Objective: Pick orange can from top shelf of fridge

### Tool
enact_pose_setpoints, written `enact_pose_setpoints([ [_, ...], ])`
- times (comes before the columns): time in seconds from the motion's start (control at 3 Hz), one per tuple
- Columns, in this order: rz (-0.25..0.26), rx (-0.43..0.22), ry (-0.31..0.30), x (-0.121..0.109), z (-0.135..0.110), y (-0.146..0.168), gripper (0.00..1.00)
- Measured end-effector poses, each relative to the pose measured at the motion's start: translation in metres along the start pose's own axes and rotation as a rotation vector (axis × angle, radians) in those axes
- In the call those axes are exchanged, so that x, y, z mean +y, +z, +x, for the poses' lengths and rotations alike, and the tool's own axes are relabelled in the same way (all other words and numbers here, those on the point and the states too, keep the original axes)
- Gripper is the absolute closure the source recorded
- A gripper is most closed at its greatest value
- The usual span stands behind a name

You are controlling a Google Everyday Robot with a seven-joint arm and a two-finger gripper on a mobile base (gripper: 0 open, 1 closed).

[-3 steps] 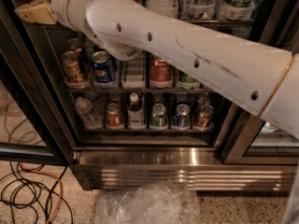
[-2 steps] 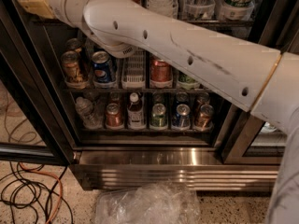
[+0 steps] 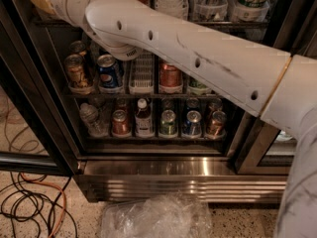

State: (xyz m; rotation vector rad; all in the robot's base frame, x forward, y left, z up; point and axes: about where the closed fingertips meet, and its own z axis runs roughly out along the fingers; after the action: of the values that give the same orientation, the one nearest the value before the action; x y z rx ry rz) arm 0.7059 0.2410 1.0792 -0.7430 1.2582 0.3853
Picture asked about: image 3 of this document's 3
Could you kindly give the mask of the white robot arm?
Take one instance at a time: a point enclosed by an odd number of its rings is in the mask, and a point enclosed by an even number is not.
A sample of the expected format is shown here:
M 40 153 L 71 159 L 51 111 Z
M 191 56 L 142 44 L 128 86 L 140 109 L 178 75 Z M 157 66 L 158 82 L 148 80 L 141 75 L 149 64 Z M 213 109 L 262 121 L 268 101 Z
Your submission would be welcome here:
M 317 61 L 155 11 L 138 0 L 31 0 L 119 60 L 147 50 L 285 131 L 296 153 L 273 238 L 317 238 Z

